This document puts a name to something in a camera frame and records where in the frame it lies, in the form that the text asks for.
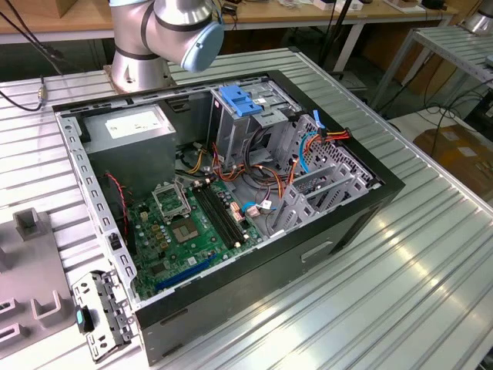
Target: aluminum table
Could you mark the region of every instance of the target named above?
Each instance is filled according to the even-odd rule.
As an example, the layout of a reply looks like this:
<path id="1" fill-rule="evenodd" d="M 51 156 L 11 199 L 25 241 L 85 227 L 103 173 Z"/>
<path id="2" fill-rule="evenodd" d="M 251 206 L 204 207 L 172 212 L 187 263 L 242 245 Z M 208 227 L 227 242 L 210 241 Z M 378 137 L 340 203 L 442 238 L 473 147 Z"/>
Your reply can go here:
<path id="1" fill-rule="evenodd" d="M 380 81 L 374 98 L 370 103 L 372 108 L 375 109 L 381 101 L 397 69 L 415 43 L 422 44 L 425 49 L 407 74 L 403 84 L 418 72 L 419 67 L 433 52 L 443 59 L 448 60 L 462 71 L 462 77 L 454 87 L 454 94 L 458 92 L 468 76 L 476 78 L 479 82 L 489 82 L 488 86 L 493 87 L 493 68 L 488 67 L 485 63 L 486 57 L 493 55 L 493 35 L 473 35 L 457 25 L 440 28 L 412 29 L 407 34 L 401 48 Z"/>
<path id="2" fill-rule="evenodd" d="M 219 57 L 178 83 L 280 69 L 405 183 L 330 260 L 185 345 L 153 368 L 470 368 L 493 345 L 493 210 L 301 53 Z M 46 79 L 50 103 L 114 94 L 104 72 Z M 36 80 L 3 83 L 35 105 Z M 0 221 L 47 210 L 66 277 L 107 267 L 49 107 L 0 100 Z M 74 325 L 0 368 L 93 368 Z M 146 368 L 139 339 L 98 365 Z"/>

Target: cable connector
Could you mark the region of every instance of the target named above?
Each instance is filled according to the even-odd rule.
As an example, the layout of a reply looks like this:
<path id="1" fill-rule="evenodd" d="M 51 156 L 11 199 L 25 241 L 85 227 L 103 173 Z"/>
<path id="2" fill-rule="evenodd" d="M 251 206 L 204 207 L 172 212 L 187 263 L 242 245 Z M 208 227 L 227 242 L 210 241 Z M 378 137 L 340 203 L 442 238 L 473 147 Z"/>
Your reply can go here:
<path id="1" fill-rule="evenodd" d="M 320 116 L 318 115 L 318 110 L 314 110 L 314 119 L 315 124 L 317 125 L 317 133 L 320 135 L 322 139 L 327 137 L 327 128 L 320 121 Z"/>
<path id="2" fill-rule="evenodd" d="M 41 76 L 41 87 L 38 89 L 38 103 L 43 105 L 44 102 L 48 99 L 48 90 L 45 85 L 45 78 Z"/>

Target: gray part holder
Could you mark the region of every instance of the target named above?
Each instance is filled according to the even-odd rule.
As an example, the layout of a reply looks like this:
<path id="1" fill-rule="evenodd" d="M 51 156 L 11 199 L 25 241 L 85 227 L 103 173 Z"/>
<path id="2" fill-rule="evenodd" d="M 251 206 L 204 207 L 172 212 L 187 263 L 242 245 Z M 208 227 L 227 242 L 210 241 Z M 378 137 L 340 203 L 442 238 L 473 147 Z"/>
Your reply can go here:
<path id="1" fill-rule="evenodd" d="M 49 216 L 33 208 L 0 224 L 0 358 L 75 322 Z"/>

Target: ram slot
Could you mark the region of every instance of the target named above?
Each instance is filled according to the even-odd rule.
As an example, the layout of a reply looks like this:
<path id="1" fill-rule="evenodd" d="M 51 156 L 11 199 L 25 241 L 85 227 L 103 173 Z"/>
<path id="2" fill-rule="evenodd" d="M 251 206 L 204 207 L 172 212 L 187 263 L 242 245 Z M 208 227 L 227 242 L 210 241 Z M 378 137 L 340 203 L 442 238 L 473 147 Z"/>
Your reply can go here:
<path id="1" fill-rule="evenodd" d="M 223 243 L 229 249 L 235 247 L 236 243 L 242 243 L 243 235 L 212 190 L 207 187 L 195 189 L 193 193 Z"/>
<path id="2" fill-rule="evenodd" d="M 236 221 L 228 214 L 227 210 L 224 209 L 223 204 L 219 197 L 210 189 L 206 189 L 206 197 L 209 202 L 212 204 L 213 209 L 219 209 L 220 212 L 217 212 L 217 215 L 220 217 L 223 225 L 226 225 L 226 231 L 228 234 L 235 240 L 240 243 L 243 243 L 243 235 L 238 230 L 238 226 L 236 225 Z"/>

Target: cardboard box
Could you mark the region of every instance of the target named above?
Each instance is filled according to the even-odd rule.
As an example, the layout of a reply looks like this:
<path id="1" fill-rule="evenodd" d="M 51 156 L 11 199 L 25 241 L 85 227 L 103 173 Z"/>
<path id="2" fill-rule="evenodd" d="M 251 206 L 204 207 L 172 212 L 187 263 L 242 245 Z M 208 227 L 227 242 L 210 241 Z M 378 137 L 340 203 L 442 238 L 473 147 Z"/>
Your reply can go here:
<path id="1" fill-rule="evenodd" d="M 414 140 L 428 155 L 436 129 Z M 433 159 L 483 200 L 493 199 L 493 151 L 460 125 L 440 128 Z"/>
<path id="2" fill-rule="evenodd" d="M 61 18 L 77 0 L 10 0 L 17 11 L 22 14 L 43 15 L 51 18 Z M 3 0 L 0 10 L 9 10 Z"/>

